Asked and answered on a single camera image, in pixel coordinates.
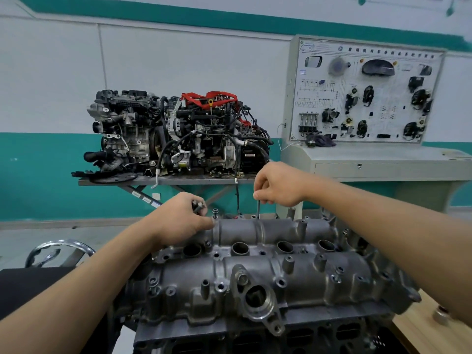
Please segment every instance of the hand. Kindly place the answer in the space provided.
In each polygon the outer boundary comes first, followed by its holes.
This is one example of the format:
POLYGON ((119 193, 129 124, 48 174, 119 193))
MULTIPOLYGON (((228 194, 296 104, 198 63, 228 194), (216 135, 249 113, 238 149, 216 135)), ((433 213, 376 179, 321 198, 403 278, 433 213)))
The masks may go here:
POLYGON ((200 210, 200 215, 194 214, 192 200, 205 203, 201 197, 181 192, 135 223, 139 227, 136 232, 150 235, 153 250, 156 250, 163 245, 182 242, 198 231, 213 228, 213 219, 205 217, 208 209, 200 210))
POLYGON ((285 163, 271 161, 257 173, 253 197, 263 204, 295 206, 305 200, 310 177, 285 163))

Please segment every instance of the teal wall panel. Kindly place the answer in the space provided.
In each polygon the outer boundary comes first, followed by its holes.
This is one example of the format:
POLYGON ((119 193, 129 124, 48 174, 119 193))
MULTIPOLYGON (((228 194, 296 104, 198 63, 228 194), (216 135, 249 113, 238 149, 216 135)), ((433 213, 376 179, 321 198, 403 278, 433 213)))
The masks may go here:
POLYGON ((243 14, 121 0, 20 0, 33 11, 48 14, 104 17, 187 26, 403 43, 472 51, 463 37, 287 17, 243 14))
MULTIPOLYGON (((139 217, 152 208, 115 186, 77 185, 77 178, 70 173, 91 169, 82 154, 97 148, 100 135, 60 133, 0 133, 0 143, 8 150, 0 154, 0 221, 14 220, 69 220, 91 218, 139 217)), ((429 142, 427 146, 457 148, 472 154, 472 143, 429 142)), ((280 159, 277 143, 271 148, 271 158, 280 159)), ((393 196, 398 183, 371 182, 350 185, 393 196)), ((199 192, 198 186, 186 186, 189 192, 199 192)), ((209 198, 221 186, 212 186, 203 192, 209 198)), ((145 192, 159 192, 162 200, 174 196, 177 191, 159 186, 145 192)), ((452 201, 454 206, 472 206, 472 184, 466 184, 452 201)), ((236 212, 236 197, 229 192, 216 202, 227 213, 236 212)), ((252 198, 252 185, 240 185, 240 207, 243 213, 255 213, 256 202, 252 198)), ((306 203, 305 208, 316 208, 306 203)), ((274 213, 274 205, 263 205, 262 213, 274 213)))

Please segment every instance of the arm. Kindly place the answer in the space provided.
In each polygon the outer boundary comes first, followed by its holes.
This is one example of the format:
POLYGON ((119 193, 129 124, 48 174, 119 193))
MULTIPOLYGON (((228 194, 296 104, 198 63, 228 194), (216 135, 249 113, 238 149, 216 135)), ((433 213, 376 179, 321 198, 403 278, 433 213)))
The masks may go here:
POLYGON ((192 212, 182 192, 129 226, 54 285, 0 321, 5 353, 78 353, 121 287, 152 251, 213 228, 211 218, 192 212))
POLYGON ((472 223, 317 177, 284 163, 267 164, 254 198, 328 209, 408 273, 437 302, 472 325, 472 223))

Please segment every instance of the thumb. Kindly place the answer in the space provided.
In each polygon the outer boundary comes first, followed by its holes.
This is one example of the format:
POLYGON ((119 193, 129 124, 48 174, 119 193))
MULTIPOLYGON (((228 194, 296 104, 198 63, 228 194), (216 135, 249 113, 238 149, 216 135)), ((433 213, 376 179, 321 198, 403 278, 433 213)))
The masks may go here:
POLYGON ((254 191, 254 193, 252 194, 252 197, 254 197, 255 200, 273 201, 272 190, 270 188, 254 191))
POLYGON ((200 216, 200 215, 196 215, 196 216, 198 216, 198 219, 196 221, 197 231, 211 230, 215 226, 215 223, 213 222, 213 219, 211 217, 200 216))

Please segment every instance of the person's left hand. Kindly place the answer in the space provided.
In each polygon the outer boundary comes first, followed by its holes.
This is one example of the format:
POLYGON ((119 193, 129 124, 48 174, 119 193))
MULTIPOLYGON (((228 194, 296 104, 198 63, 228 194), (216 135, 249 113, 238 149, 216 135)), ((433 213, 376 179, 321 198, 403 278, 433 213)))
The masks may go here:
POLYGON ((194 214, 192 200, 205 201, 188 192, 181 192, 167 200, 161 207, 134 224, 139 233, 151 236, 153 250, 164 245, 177 244, 201 230, 213 228, 213 219, 205 217, 205 207, 200 215, 194 214))

